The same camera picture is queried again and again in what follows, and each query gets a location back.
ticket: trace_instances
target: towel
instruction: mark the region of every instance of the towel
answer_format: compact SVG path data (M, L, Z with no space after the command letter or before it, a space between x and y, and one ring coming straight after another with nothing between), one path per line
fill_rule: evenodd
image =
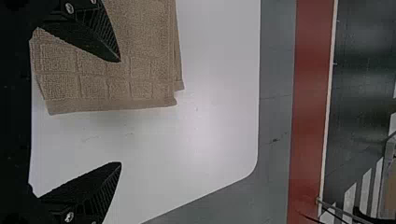
M184 89L176 0L103 0L120 47L108 63L42 29L32 70L51 115L176 105Z

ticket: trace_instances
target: black panel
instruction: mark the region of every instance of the black panel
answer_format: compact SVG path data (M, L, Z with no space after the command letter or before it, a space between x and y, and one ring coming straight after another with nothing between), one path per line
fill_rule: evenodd
M395 111L395 21L393 0L339 1L324 186L328 203L342 206L345 192L360 186L383 156Z

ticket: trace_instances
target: white surface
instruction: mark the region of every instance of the white surface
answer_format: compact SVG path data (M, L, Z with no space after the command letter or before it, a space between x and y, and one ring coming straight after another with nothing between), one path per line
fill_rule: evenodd
M396 113L390 116L389 135L396 131Z
M364 174L363 179L361 181L361 204L359 206L359 209L365 215L367 215L367 206L369 202L371 174L372 174L372 169L370 169L369 171L366 172L366 174Z
M260 0L177 1L178 106L50 117L34 88L37 195L122 161L106 223L141 223L248 176L257 161Z
M353 213L353 207L355 206L355 196L356 196L356 183L348 189L344 195L344 211L349 214ZM352 223L352 217L343 215L343 220L346 223Z
M329 208L328 210L329 210L329 212L335 214L335 210L334 209ZM328 212L324 212L320 216L320 221L323 222L323 223L326 223L326 224L333 224L334 221L335 221L335 217L332 214L328 213Z
M384 166L384 158L381 158L376 163L375 169L375 182L373 189L373 202L372 202L372 214L371 217L377 217L378 206L379 206L379 188L381 187L381 178L382 178L382 167Z

